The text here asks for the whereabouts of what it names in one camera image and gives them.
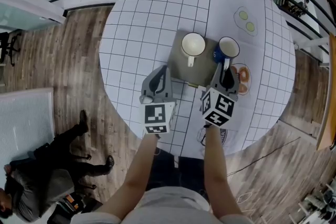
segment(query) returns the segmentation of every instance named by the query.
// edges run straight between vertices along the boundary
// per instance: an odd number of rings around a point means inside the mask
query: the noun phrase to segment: white mug
[[[195,58],[205,50],[204,38],[200,34],[189,33],[182,39],[181,48],[183,54],[188,57],[188,67],[192,67]]]

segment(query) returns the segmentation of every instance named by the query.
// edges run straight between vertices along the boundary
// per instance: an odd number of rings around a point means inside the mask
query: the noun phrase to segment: shoe
[[[114,159],[111,155],[109,155],[106,159],[106,167],[109,168],[109,172],[112,170],[113,166],[114,166]]]
[[[87,120],[88,117],[86,116],[85,110],[81,110],[79,114],[79,126],[81,127],[83,133],[86,133],[89,130]]]

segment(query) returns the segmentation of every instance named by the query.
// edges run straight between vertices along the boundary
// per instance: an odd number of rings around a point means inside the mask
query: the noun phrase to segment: mug handle
[[[189,57],[188,57],[188,67],[193,67],[193,65],[194,65],[194,60],[195,60],[195,57],[194,57],[194,56],[189,56]]]
[[[223,63],[223,71],[226,71],[230,66],[230,59],[226,58]]]

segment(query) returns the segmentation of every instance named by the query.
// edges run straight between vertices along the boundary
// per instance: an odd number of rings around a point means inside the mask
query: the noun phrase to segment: white panel
[[[0,2],[43,18],[53,19],[59,23],[65,21],[64,9],[47,0],[0,0]]]
[[[53,140],[53,105],[52,88],[0,94],[0,167]]]

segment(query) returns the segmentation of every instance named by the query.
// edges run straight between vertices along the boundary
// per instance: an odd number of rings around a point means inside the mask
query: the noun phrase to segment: white shirt
[[[91,212],[75,215],[71,224],[253,224],[243,215],[217,219],[209,210],[209,203],[195,191],[162,187],[145,192],[136,208],[122,221],[112,214]]]

